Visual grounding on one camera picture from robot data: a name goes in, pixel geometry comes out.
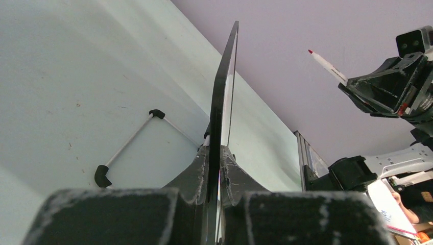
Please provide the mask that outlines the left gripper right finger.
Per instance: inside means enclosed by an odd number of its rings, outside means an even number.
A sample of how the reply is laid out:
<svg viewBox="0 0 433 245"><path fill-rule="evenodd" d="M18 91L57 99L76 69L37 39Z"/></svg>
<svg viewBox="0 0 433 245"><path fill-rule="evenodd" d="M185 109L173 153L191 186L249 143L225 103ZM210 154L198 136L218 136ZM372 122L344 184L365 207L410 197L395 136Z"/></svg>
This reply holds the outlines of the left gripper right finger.
<svg viewBox="0 0 433 245"><path fill-rule="evenodd" d="M220 150L223 244L394 244L358 192L271 192Z"/></svg>

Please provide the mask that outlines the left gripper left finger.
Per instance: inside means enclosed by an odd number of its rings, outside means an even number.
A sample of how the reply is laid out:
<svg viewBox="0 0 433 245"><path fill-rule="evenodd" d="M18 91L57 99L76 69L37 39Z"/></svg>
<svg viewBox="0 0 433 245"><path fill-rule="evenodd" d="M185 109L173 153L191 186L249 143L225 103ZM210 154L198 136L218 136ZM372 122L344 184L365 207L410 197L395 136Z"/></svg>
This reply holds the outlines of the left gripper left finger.
<svg viewBox="0 0 433 245"><path fill-rule="evenodd" d="M205 244L209 148L157 189L63 189L43 203L23 244Z"/></svg>

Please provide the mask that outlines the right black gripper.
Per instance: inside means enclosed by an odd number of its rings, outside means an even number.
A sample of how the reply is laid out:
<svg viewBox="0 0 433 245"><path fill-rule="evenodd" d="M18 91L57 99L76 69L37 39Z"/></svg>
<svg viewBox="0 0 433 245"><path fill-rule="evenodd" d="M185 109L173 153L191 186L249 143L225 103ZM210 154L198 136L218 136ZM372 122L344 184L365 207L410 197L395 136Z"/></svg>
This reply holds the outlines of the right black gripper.
<svg viewBox="0 0 433 245"><path fill-rule="evenodd" d="M372 117L399 118L397 114L410 90L415 92L400 116L412 125L432 121L432 61L421 52L387 59L378 70L350 78L341 90L363 113Z"/></svg>

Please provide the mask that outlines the red whiteboard marker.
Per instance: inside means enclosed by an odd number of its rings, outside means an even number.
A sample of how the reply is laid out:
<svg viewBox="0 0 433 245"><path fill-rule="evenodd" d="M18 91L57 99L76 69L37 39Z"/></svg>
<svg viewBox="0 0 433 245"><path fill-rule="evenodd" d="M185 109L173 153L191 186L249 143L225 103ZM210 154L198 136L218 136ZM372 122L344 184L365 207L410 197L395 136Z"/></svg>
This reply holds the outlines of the red whiteboard marker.
<svg viewBox="0 0 433 245"><path fill-rule="evenodd" d="M348 78L342 72L340 72L335 66L333 66L330 62L328 62L326 59L324 59L316 52L312 50L308 50L308 52L324 69L326 69L330 74L332 74L338 80L339 83L343 84L344 86L347 85Z"/></svg>

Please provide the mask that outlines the white board black frame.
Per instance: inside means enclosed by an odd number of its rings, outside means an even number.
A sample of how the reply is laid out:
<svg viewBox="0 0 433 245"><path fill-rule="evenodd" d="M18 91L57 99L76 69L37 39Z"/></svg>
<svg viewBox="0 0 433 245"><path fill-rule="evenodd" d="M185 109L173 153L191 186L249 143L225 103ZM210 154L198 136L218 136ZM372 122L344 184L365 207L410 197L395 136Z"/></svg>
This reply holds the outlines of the white board black frame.
<svg viewBox="0 0 433 245"><path fill-rule="evenodd" d="M230 31L219 67L216 72L210 122L204 134L204 143L199 147L209 148L207 185L205 190L205 244L223 244L223 202L221 194L221 147L228 148L230 139L231 110L233 101L234 74L236 68L237 38L239 23L236 21ZM111 189L105 180L102 189Z"/></svg>

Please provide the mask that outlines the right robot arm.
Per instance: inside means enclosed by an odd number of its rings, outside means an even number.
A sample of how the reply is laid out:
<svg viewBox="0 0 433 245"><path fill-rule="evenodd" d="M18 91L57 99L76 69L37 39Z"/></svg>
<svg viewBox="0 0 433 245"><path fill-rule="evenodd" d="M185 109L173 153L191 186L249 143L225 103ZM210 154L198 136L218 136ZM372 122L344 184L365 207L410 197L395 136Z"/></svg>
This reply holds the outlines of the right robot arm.
<svg viewBox="0 0 433 245"><path fill-rule="evenodd" d="M399 118L413 126L408 148L379 156L342 158L317 177L305 165L306 190L365 192L376 180L404 173L432 173L432 52L393 57L374 72L349 79L315 52L311 56L338 81L338 88L372 117Z"/></svg>

